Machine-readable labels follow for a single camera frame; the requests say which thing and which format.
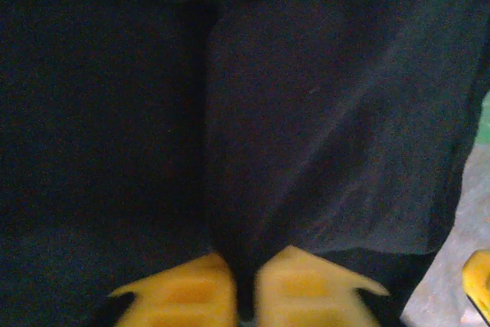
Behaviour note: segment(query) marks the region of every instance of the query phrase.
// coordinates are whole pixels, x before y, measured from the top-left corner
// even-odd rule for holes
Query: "person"
[[[488,0],[3,0],[2,320],[76,325],[216,250],[244,319],[292,244],[382,325],[452,228]]]

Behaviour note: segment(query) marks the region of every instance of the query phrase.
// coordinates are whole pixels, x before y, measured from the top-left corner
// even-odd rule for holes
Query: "yellow object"
[[[236,290],[226,263],[211,254],[120,287],[135,302],[118,327],[235,327]]]
[[[387,296],[381,284],[295,247],[278,253],[258,272],[259,327],[379,326],[355,292]]]
[[[466,295],[490,325],[490,250],[477,250],[462,268]]]

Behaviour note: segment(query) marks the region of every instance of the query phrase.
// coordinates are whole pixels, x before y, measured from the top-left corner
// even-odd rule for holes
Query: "gray floor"
[[[415,327],[484,327],[462,291],[461,269],[490,248],[490,146],[475,145],[465,168],[456,225],[416,289],[405,316]]]

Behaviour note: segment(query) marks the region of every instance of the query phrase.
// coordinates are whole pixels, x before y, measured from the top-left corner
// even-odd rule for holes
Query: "black fabric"
[[[181,1],[1,0],[2,322],[76,325],[211,244],[244,311],[295,244],[397,319],[454,220],[488,0]]]

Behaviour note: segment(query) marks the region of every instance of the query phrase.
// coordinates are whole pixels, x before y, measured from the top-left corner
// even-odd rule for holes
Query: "green object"
[[[490,145],[490,93],[483,100],[482,116],[478,127],[477,143]]]

